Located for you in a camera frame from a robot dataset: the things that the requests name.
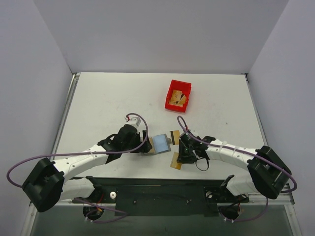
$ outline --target cable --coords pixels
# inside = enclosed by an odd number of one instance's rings
[[[90,206],[93,206],[93,207],[97,207],[97,208],[101,208],[103,210],[109,210],[109,211],[113,211],[113,212],[117,212],[117,213],[122,213],[124,215],[122,216],[119,216],[115,219],[112,219],[112,220],[106,220],[106,221],[100,221],[100,220],[93,220],[91,221],[92,223],[96,223],[96,224],[107,224],[107,223],[112,223],[112,222],[115,222],[115,221],[118,221],[118,220],[121,220],[123,218],[125,218],[128,214],[127,212],[124,212],[122,210],[116,210],[116,209],[112,209],[112,208],[109,208],[109,207],[105,207],[105,206],[100,206],[100,205],[97,205],[97,204],[94,204],[94,203],[90,203],[88,201],[85,201],[85,200],[82,200],[80,198],[74,198],[74,200],[78,201],[78,202],[81,202],[81,203],[84,203],[84,204],[88,204]],[[90,211],[88,214],[86,214],[85,217],[88,217],[91,213],[95,212],[97,210],[93,210],[93,211]]]
[[[146,121],[143,119],[142,116],[140,116],[139,114],[137,113],[129,113],[126,115],[126,117],[129,119],[129,116],[137,116],[139,117],[144,125],[146,126],[146,136],[145,138],[143,139],[142,143],[131,149],[131,150],[127,150],[127,151],[91,151],[91,152],[74,152],[74,153],[59,153],[59,154],[46,154],[46,155],[40,155],[40,156],[35,156],[35,157],[31,157],[31,158],[28,158],[26,160],[23,160],[23,161],[20,161],[19,163],[15,164],[14,166],[12,166],[8,172],[6,173],[6,178],[7,180],[13,184],[14,186],[16,187],[19,187],[19,188],[22,188],[21,185],[17,184],[16,182],[14,182],[11,177],[10,177],[10,173],[15,169],[17,168],[18,166],[26,163],[26,162],[29,162],[29,161],[32,161],[32,160],[36,160],[36,159],[40,159],[40,158],[45,158],[45,157],[51,157],[51,156],[81,156],[81,155],[91,155],[91,154],[124,154],[124,153],[129,153],[129,152],[133,152],[133,151],[136,151],[137,149],[139,149],[140,147],[142,147],[142,145],[144,145],[144,143],[147,141],[148,139],[148,133],[149,133],[149,129],[148,129],[148,124],[146,123]]]
[[[205,158],[205,159],[206,159],[206,161],[207,161],[207,168],[206,168],[205,170],[199,168],[198,165],[197,165],[197,161],[202,160],[202,159],[203,159],[203,158],[201,158],[201,159],[196,159],[196,162],[195,162],[196,167],[197,167],[198,170],[200,170],[200,171],[207,171],[207,170],[209,169],[209,160],[207,160],[206,158]]]
[[[104,198],[104,194],[102,193],[102,196],[100,197],[99,201],[97,202],[97,204],[100,204],[100,202],[103,200]]]
[[[227,209],[227,208],[232,208],[234,205],[240,204],[241,202],[243,202],[243,201],[245,201],[245,200],[247,200],[247,198],[243,198],[243,199],[241,199],[241,200],[238,200],[238,201],[232,203],[231,205],[228,205],[228,206],[221,206],[221,207],[223,207],[223,208],[225,208],[225,209]]]
[[[249,219],[240,219],[240,220],[236,219],[236,220],[231,220],[231,219],[226,218],[226,217],[222,214],[222,212],[221,212],[220,209],[219,209],[219,212],[220,212],[220,215],[224,217],[224,220],[230,221],[230,222],[232,222],[232,223],[233,223],[233,222],[247,222],[247,221],[256,220],[256,219],[258,219],[259,217],[261,217],[264,213],[266,213],[266,211],[267,211],[267,209],[268,209],[268,205],[269,205],[269,200],[268,200],[268,198],[266,198],[266,206],[265,206],[264,210],[263,210],[261,213],[259,213],[257,216],[252,217],[252,218],[249,218]]]
[[[220,145],[216,145],[216,144],[207,143],[207,142],[205,142],[205,141],[202,141],[202,140],[196,138],[195,136],[193,136],[191,133],[189,133],[189,132],[188,132],[188,129],[186,129],[186,128],[182,125],[182,123],[180,122],[180,119],[183,121],[185,127],[187,127],[187,124],[186,124],[186,122],[185,122],[185,120],[184,120],[184,118],[183,118],[182,116],[177,116],[177,122],[178,122],[179,126],[183,129],[183,131],[184,131],[186,134],[188,134],[192,139],[196,140],[197,142],[200,142],[200,143],[203,143],[203,144],[206,144],[206,145],[209,145],[209,146],[213,146],[213,147],[216,147],[216,148],[222,147],[222,148],[226,148],[226,149],[229,149],[229,150],[232,150],[232,151],[235,150],[236,152],[239,152],[239,153],[243,153],[243,154],[247,154],[247,155],[256,157],[257,159],[262,160],[262,161],[266,162],[268,165],[270,165],[270,166],[276,168],[277,170],[283,172],[285,175],[287,175],[287,176],[290,178],[290,180],[292,180],[292,182],[293,182],[293,184],[294,184],[294,187],[291,188],[291,189],[285,190],[285,191],[281,191],[281,193],[290,193],[290,192],[293,192],[293,191],[295,191],[295,190],[297,189],[297,182],[296,182],[296,180],[293,178],[293,176],[290,175],[286,170],[284,170],[284,169],[282,169],[281,167],[277,166],[276,164],[272,163],[271,161],[268,161],[267,159],[265,159],[265,158],[263,158],[263,157],[261,157],[261,156],[258,156],[258,155],[256,155],[256,154],[250,153],[250,152],[248,152],[248,151],[244,151],[244,150],[240,150],[240,149],[234,149],[234,148],[229,147],[229,146],[220,146]]]

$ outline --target screw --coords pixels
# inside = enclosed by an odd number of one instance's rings
[[[207,198],[212,198],[213,197],[212,192],[210,192],[210,191],[206,192],[206,197]]]

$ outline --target white wall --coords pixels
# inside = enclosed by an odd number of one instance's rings
[[[72,75],[31,0],[1,1],[0,55],[0,234],[17,236],[29,200],[6,171],[51,151]],[[33,165],[13,179],[22,183]]]
[[[74,72],[249,72],[288,0],[34,0]]]
[[[290,0],[249,73],[267,141],[298,182],[303,235],[315,234],[315,1]]]

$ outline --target white table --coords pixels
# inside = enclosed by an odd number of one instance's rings
[[[171,80],[192,83],[186,113],[164,108]],[[63,132],[58,153],[84,151],[125,124],[125,115],[135,112],[149,125],[149,135],[180,130],[177,115],[201,138],[206,135],[230,144],[260,148],[264,145],[244,75],[81,73]],[[170,168],[172,151],[153,156],[124,154],[107,165],[80,174],[94,177],[226,179],[244,170],[219,161],[210,161],[202,172],[194,164]]]

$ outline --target yellow card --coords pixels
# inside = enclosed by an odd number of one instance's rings
[[[177,158],[178,158],[178,153],[175,152],[173,155],[173,159],[172,159],[170,167],[180,170],[182,168],[182,164],[177,162]]]

